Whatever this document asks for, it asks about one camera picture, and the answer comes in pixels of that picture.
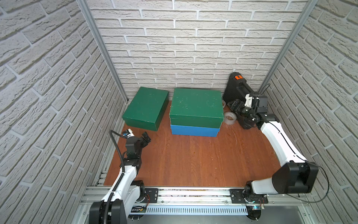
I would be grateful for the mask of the green shoebox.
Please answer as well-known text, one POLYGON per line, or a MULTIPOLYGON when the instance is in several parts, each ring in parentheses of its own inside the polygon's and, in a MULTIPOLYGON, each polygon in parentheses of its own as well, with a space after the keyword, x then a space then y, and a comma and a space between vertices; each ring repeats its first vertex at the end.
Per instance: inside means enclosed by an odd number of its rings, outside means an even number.
POLYGON ((220 128, 224 121, 221 92, 175 88, 169 117, 171 125, 220 128))
POLYGON ((168 91, 141 87, 122 118, 130 127, 158 131, 168 102, 168 91))

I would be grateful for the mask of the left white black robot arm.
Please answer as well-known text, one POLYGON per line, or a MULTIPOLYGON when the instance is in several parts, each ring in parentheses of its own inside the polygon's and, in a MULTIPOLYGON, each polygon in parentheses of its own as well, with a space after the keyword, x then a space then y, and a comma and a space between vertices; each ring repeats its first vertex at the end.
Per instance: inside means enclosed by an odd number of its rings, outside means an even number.
POLYGON ((138 138, 130 129, 122 134, 111 130, 109 134, 119 154, 121 169, 109 192, 90 207, 90 224, 126 224, 134 204, 146 196, 144 182, 135 178, 142 164, 142 150, 151 142, 151 138, 147 132, 138 138), (114 135, 126 139, 126 158, 120 152, 114 135))

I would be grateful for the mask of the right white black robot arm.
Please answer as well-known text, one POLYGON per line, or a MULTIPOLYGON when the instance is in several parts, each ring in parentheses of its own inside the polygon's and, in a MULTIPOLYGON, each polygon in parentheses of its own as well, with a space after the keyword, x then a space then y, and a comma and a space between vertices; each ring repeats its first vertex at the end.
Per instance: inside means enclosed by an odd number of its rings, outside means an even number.
POLYGON ((266 136, 281 166, 270 178, 248 181, 244 195, 311 193, 319 166, 308 162, 297 150, 276 115, 266 110, 261 112, 257 105, 248 105, 239 99, 229 102, 228 106, 236 114, 241 127, 256 127, 266 136))

